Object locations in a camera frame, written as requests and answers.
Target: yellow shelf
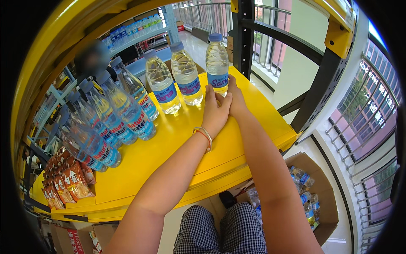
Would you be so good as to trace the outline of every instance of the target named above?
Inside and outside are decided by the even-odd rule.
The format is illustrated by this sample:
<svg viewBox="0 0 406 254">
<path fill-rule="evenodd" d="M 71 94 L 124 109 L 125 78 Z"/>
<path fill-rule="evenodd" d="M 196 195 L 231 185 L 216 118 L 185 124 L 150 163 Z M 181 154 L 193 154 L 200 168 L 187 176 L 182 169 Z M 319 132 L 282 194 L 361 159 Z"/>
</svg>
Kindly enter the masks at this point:
<svg viewBox="0 0 406 254">
<path fill-rule="evenodd" d="M 230 67 L 229 73 L 235 76 L 248 108 L 276 147 L 285 150 L 292 145 L 297 134 L 272 104 L 235 67 Z M 199 78 L 204 90 L 207 74 L 202 73 Z M 158 105 L 155 96 L 152 93 L 150 96 Z M 67 204 L 67 209 L 52 210 L 52 214 L 87 214 L 88 218 L 95 222 L 122 217 L 147 178 L 191 136 L 194 127 L 201 125 L 204 100 L 200 107 L 187 106 L 182 98 L 181 103 L 182 107 L 176 115 L 165 115 L 159 109 L 160 115 L 154 121 L 157 133 L 153 139 L 138 140 L 133 145 L 123 145 L 119 148 L 123 156 L 120 166 L 110 168 L 104 173 L 95 173 L 96 197 L 85 198 L 76 204 Z M 240 130 L 235 119 L 230 117 L 213 141 L 213 151 L 206 154 L 197 167 L 189 189 L 177 207 L 215 195 L 250 177 Z M 33 198 L 47 204 L 41 191 L 41 181 L 42 175 L 34 183 Z"/>
</svg>

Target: red label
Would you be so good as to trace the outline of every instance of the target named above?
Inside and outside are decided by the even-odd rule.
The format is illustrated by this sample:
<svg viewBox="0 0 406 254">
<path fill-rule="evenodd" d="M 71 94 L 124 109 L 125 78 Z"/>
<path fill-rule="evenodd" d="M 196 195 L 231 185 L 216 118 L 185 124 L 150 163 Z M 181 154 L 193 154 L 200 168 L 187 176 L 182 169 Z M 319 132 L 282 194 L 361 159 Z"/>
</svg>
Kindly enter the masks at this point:
<svg viewBox="0 0 406 254">
<path fill-rule="evenodd" d="M 68 231 L 68 236 L 69 236 L 69 240 L 71 241 L 73 252 L 75 254 L 84 254 L 77 230 L 74 230 L 74 229 L 66 229 L 66 230 Z"/>
</svg>

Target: green tree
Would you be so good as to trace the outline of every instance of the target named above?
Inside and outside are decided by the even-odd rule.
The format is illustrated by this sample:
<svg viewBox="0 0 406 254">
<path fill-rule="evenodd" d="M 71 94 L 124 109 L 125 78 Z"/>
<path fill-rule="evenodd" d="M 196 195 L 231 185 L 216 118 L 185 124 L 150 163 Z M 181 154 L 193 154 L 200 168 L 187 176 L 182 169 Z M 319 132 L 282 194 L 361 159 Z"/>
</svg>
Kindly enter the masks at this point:
<svg viewBox="0 0 406 254">
<path fill-rule="evenodd" d="M 348 95 L 345 98 L 343 98 L 343 100 L 340 103 L 342 104 L 342 107 L 338 109 L 340 113 L 343 114 L 344 111 L 348 108 L 345 114 L 343 115 L 344 119 L 348 123 L 351 122 L 352 119 L 357 115 L 357 113 L 359 112 L 359 108 L 362 108 L 368 101 L 368 97 L 366 96 L 368 92 L 366 87 L 363 86 L 359 94 L 354 99 L 354 101 L 350 104 L 350 102 L 352 101 L 352 99 L 362 86 L 363 75 L 364 71 L 360 68 L 360 70 L 358 71 L 358 76 L 355 77 L 354 80 L 352 81 L 352 87 L 349 89 Z"/>
</svg>

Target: blue bottle cap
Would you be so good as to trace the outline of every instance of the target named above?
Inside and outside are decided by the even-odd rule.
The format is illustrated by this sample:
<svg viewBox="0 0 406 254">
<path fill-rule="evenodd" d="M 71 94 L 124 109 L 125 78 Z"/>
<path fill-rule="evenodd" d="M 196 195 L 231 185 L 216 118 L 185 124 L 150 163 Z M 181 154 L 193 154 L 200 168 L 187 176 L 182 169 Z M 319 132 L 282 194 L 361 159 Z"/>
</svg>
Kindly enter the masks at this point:
<svg viewBox="0 0 406 254">
<path fill-rule="evenodd" d="M 155 56 L 156 56 L 155 49 L 148 50 L 147 52 L 144 53 L 145 59 L 150 59 L 150 58 L 155 57 Z"/>
<path fill-rule="evenodd" d="M 111 60 L 110 65 L 112 68 L 116 67 L 119 63 L 121 63 L 123 60 L 121 60 L 121 57 L 116 57 L 113 60 Z"/>
<path fill-rule="evenodd" d="M 222 35 L 219 33 L 212 33 L 209 37 L 210 41 L 221 41 L 222 40 Z"/>
<path fill-rule="evenodd" d="M 67 111 L 63 112 L 62 117 L 59 120 L 59 125 L 64 126 L 66 124 L 66 122 L 68 121 L 70 116 L 71 116 L 71 114 L 69 112 L 67 112 Z"/>
<path fill-rule="evenodd" d="M 169 47 L 171 48 L 171 52 L 178 52 L 185 48 L 181 41 L 175 42 L 171 44 Z"/>
<path fill-rule="evenodd" d="M 99 85 L 104 84 L 109 78 L 110 73 L 108 71 L 102 72 L 100 75 L 96 76 L 96 81 Z"/>
<path fill-rule="evenodd" d="M 87 79 L 84 79 L 80 82 L 79 87 L 82 88 L 84 85 L 87 84 Z"/>
<path fill-rule="evenodd" d="M 54 123 L 54 126 L 52 127 L 52 130 L 50 131 L 50 134 L 48 135 L 48 140 L 51 140 L 53 138 L 53 136 L 55 136 L 58 128 L 59 128 L 59 124 Z"/>
<path fill-rule="evenodd" d="M 76 91 L 74 94 L 72 94 L 72 96 L 70 97 L 70 101 L 72 103 L 74 103 L 75 101 L 77 101 L 79 99 L 80 93 L 78 91 Z"/>
</svg>

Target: white floor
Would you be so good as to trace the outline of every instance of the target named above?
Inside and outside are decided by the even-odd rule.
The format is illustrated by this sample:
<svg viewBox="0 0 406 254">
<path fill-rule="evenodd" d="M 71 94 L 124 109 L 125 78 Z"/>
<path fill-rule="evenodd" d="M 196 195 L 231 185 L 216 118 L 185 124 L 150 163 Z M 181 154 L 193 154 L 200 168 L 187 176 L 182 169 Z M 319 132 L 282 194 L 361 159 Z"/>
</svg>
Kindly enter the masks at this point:
<svg viewBox="0 0 406 254">
<path fill-rule="evenodd" d="M 180 40 L 185 46 L 185 50 L 192 56 L 194 61 L 201 67 L 205 68 L 205 53 L 208 44 L 202 40 L 193 37 L 189 32 L 179 32 Z M 253 74 L 250 78 L 251 83 L 257 87 L 262 94 L 271 102 L 273 98 L 273 92 L 265 86 L 256 76 Z M 333 174 L 328 167 L 327 162 L 316 147 L 315 143 L 309 138 L 292 147 L 285 157 L 289 157 L 298 152 L 305 152 L 311 157 L 322 169 L 328 180 L 330 181 L 337 203 L 337 209 L 339 213 L 339 223 L 336 230 L 331 237 L 322 246 L 322 249 L 327 254 L 348 254 L 351 253 L 351 235 L 350 226 L 348 223 L 347 212 L 345 209 L 344 201 L 341 193 L 338 189 Z M 214 216 L 216 227 L 218 227 L 219 221 L 225 213 L 225 208 L 221 204 L 218 195 L 206 198 L 195 204 L 201 205 L 207 208 Z M 162 232 L 161 243 L 159 247 L 159 254 L 171 254 L 173 252 L 173 244 L 176 239 L 177 232 L 179 230 L 180 222 L 184 211 L 194 204 L 184 206 L 175 210 L 172 210 L 165 217 L 164 231 Z"/>
</svg>

